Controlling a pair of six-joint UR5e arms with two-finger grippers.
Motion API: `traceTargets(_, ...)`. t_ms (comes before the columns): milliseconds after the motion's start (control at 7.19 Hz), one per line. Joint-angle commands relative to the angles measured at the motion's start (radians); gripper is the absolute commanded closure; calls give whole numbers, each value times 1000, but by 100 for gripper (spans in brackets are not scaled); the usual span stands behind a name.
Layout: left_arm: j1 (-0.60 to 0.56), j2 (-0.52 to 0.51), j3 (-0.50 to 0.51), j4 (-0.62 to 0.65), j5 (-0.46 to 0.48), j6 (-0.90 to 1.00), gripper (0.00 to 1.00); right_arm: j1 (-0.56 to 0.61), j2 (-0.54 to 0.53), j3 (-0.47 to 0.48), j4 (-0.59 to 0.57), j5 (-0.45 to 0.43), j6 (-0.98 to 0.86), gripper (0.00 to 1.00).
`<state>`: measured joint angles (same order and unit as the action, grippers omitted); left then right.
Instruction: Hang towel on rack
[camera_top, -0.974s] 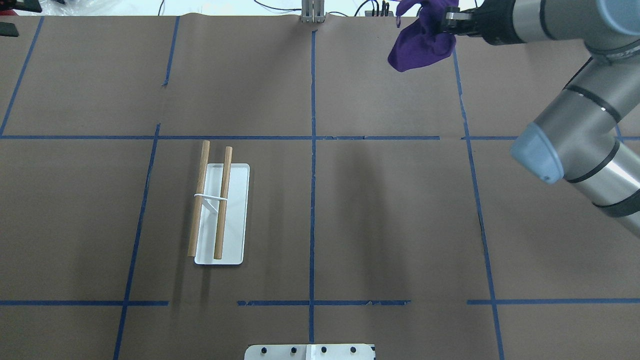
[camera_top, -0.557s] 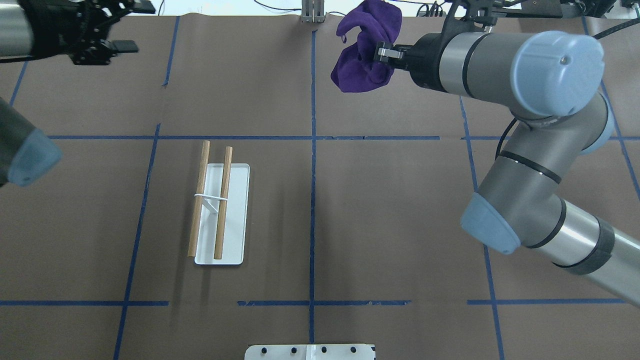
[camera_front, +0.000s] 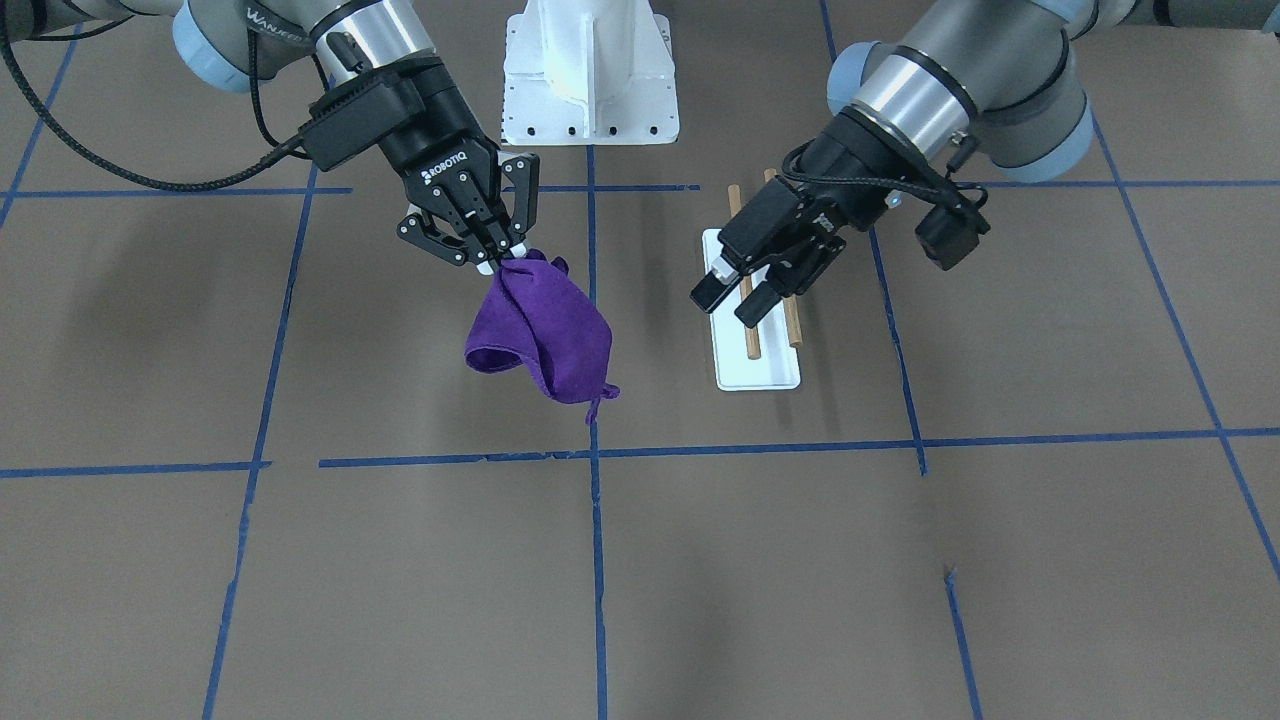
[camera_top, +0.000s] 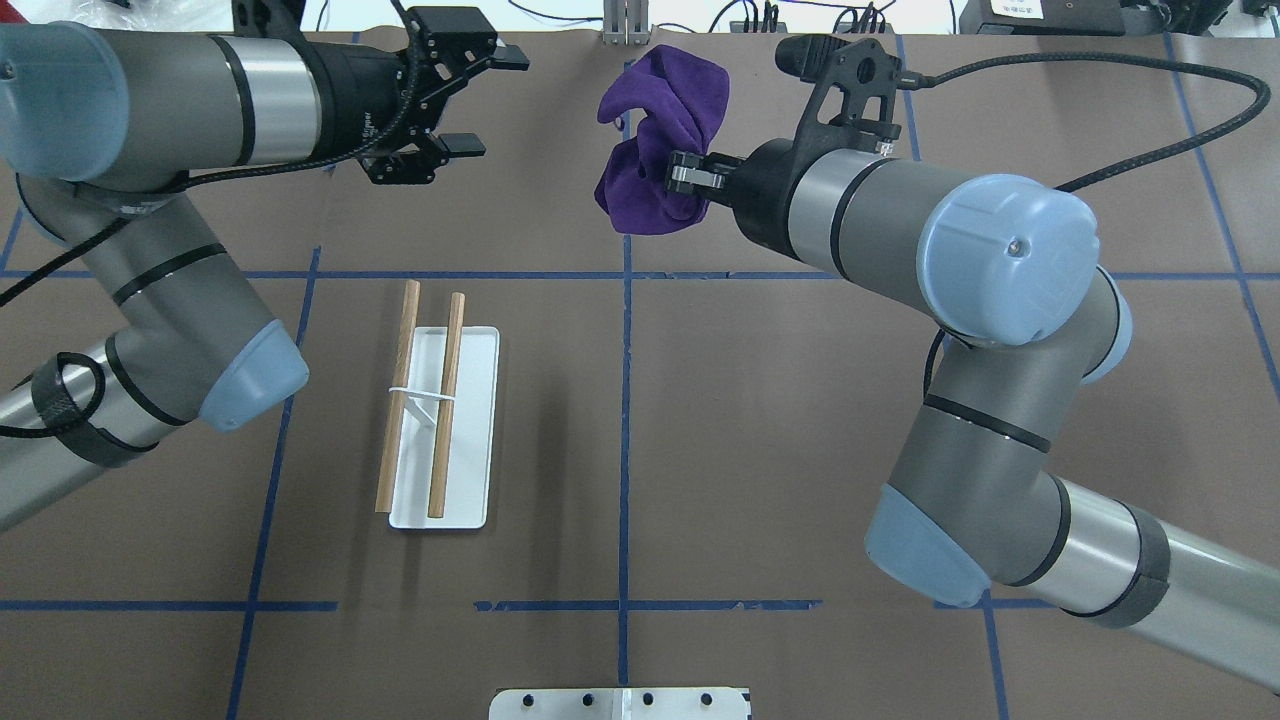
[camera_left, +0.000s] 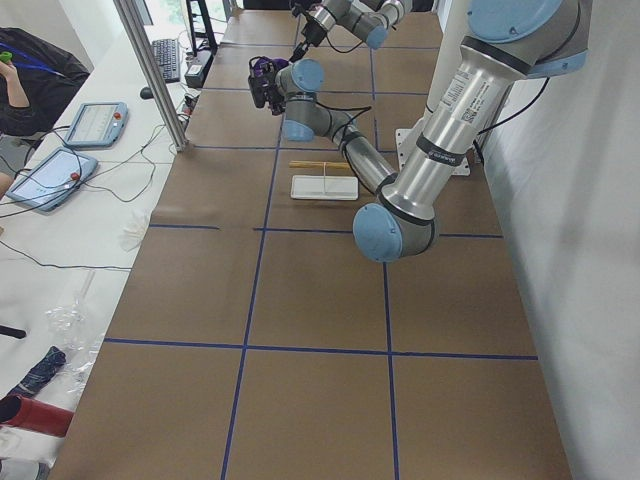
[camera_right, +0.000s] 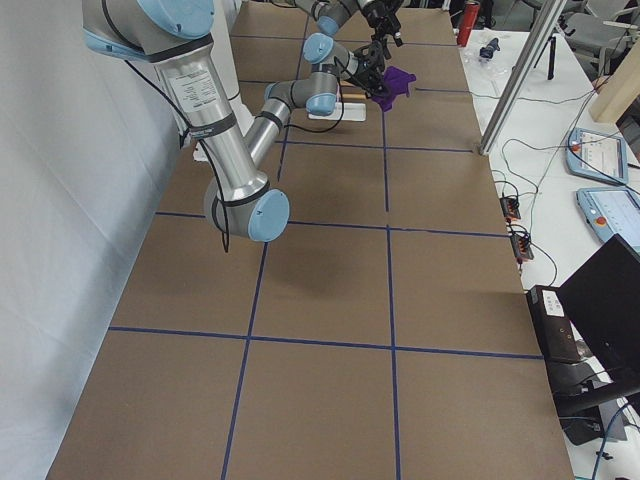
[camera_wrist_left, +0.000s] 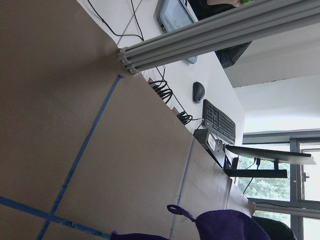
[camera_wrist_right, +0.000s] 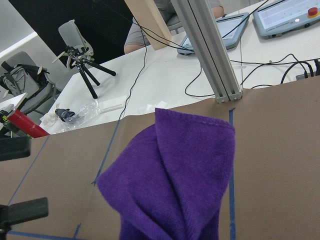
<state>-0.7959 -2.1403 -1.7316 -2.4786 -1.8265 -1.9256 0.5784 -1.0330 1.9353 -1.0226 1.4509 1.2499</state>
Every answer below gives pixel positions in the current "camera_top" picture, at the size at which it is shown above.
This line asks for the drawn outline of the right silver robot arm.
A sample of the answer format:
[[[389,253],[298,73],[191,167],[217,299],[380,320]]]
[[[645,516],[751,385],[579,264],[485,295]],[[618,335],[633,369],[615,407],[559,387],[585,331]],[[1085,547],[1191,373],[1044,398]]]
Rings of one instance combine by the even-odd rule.
[[[673,152],[667,186],[951,338],[865,537],[882,571],[957,607],[1021,588],[1277,689],[1275,568],[1044,470],[1079,388],[1132,342],[1085,202],[781,138],[745,159]]]

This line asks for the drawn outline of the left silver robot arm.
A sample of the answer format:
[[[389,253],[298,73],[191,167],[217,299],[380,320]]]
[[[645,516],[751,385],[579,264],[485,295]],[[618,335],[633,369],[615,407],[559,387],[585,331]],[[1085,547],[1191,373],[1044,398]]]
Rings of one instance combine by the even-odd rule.
[[[302,1],[234,1],[228,35],[3,27],[3,156],[61,247],[3,301],[81,260],[125,318],[3,397],[4,529],[191,421],[236,430],[307,383],[191,190],[348,160],[376,184],[428,184],[484,154],[436,132],[445,105],[529,58],[475,6],[393,9],[407,33],[393,53],[307,38]]]

